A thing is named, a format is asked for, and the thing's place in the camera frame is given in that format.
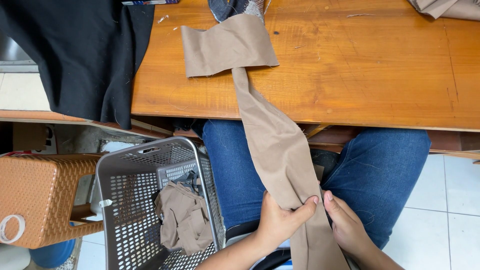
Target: tape roll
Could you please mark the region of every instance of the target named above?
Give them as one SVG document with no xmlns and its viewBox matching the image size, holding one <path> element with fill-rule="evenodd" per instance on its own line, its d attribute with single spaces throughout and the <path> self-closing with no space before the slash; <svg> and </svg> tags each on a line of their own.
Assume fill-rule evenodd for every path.
<svg viewBox="0 0 480 270">
<path fill-rule="evenodd" d="M 8 239 L 7 236 L 5 235 L 5 227 L 7 226 L 7 222 L 12 218 L 16 218 L 18 220 L 18 232 L 13 239 Z M 15 215 L 7 216 L 0 222 L 0 242 L 4 244 L 11 244 L 17 241 L 22 236 L 22 234 L 24 234 L 24 231 L 25 231 L 25 219 L 21 215 L 15 214 Z"/>
</svg>

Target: woven-pattern stool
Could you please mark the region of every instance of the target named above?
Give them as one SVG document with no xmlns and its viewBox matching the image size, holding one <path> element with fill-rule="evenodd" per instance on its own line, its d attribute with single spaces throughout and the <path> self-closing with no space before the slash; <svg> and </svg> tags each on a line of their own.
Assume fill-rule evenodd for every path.
<svg viewBox="0 0 480 270">
<path fill-rule="evenodd" d="M 93 216 L 90 204 L 73 206 L 79 179 L 95 174 L 101 155 L 38 155 L 0 158 L 0 220 L 13 214 L 25 219 L 24 234 L 12 245 L 39 248 L 103 230 Z M 71 226 L 69 221 L 83 223 Z M 18 231 L 11 219 L 5 228 L 7 238 Z"/>
</svg>

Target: wooden table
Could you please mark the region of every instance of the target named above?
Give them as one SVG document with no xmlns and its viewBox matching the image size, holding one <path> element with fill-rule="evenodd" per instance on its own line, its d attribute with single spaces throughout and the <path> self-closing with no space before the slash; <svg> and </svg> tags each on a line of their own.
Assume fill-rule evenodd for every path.
<svg viewBox="0 0 480 270">
<path fill-rule="evenodd" d="M 180 26 L 216 23 L 206 0 L 156 6 L 133 114 L 240 117 L 230 71 L 185 77 Z M 280 66 L 249 76 L 298 123 L 480 131 L 480 22 L 406 0 L 274 0 L 265 27 Z"/>
</svg>

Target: denim jeans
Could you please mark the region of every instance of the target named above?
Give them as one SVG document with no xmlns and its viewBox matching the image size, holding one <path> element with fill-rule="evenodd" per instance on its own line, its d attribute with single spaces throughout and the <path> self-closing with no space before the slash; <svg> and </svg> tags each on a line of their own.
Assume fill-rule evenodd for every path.
<svg viewBox="0 0 480 270">
<path fill-rule="evenodd" d="M 241 121 L 208 120 L 207 148 L 225 227 L 258 220 L 265 190 L 252 162 Z M 343 199 L 382 249 L 430 149 L 424 130 L 365 128 L 343 148 L 323 190 Z"/>
</svg>

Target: gray plastic basket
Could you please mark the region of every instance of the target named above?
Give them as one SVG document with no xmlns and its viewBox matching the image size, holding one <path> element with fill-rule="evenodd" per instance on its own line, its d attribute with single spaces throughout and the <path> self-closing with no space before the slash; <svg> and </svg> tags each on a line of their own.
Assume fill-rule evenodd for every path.
<svg viewBox="0 0 480 270">
<path fill-rule="evenodd" d="M 160 223 L 153 194 L 199 166 L 213 243 L 191 256 L 160 244 Z M 190 270 L 225 245 L 208 157 L 185 137 L 171 137 L 104 155 L 96 167 L 100 187 L 107 270 Z"/>
</svg>

